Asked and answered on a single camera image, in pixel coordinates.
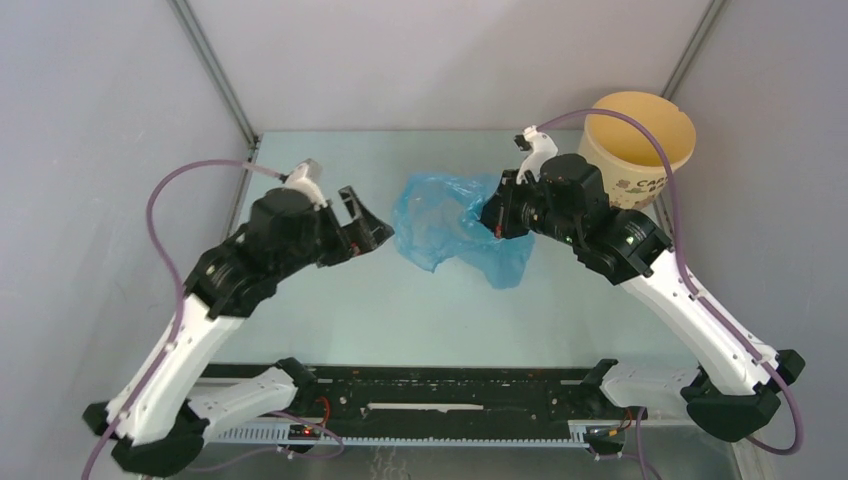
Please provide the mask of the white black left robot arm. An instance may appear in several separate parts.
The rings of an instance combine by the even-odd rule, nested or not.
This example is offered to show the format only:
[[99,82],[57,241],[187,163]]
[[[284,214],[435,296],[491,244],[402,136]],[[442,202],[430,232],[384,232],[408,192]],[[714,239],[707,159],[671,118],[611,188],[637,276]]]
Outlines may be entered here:
[[192,397],[191,390],[217,350],[283,280],[308,266],[370,253],[393,235],[351,187],[340,196],[351,217],[345,225],[330,205],[292,188],[272,189],[231,237],[201,255],[142,369],[120,395],[84,412],[89,428],[113,442],[122,470],[167,478],[224,431],[272,412],[299,417],[312,411],[316,377],[294,358],[210,396]]

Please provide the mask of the blue plastic trash bag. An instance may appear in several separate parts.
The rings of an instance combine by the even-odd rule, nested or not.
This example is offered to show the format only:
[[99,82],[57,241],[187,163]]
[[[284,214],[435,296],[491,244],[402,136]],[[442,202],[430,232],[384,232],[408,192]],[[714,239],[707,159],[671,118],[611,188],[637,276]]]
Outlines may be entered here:
[[482,208],[498,185],[499,177],[493,174],[410,175],[391,212],[396,250],[431,273],[456,258],[481,272],[494,289],[517,287],[535,239],[497,239],[481,223]]

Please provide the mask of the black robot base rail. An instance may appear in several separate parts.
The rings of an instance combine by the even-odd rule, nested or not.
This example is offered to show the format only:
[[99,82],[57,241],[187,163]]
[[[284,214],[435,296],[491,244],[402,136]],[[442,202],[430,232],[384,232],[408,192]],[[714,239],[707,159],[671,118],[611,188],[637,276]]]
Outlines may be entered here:
[[593,368],[312,365],[317,383],[290,413],[324,420],[342,436],[564,438],[634,425],[636,407],[613,405]]

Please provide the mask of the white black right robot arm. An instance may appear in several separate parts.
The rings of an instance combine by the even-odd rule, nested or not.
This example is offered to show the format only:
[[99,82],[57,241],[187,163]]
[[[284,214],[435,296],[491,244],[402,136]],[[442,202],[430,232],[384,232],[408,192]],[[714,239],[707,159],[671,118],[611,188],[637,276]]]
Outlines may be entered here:
[[481,223],[498,239],[531,232],[564,243],[587,269],[647,305],[687,346],[695,369],[645,370],[599,363],[581,392],[585,411],[606,418],[619,407],[684,413],[711,436],[737,442],[766,426],[781,405],[774,374],[794,383],[805,366],[794,350],[774,350],[739,323],[720,320],[710,297],[677,265],[670,238],[647,215],[610,205],[600,170],[577,154],[555,156],[537,172],[503,171],[482,208]]

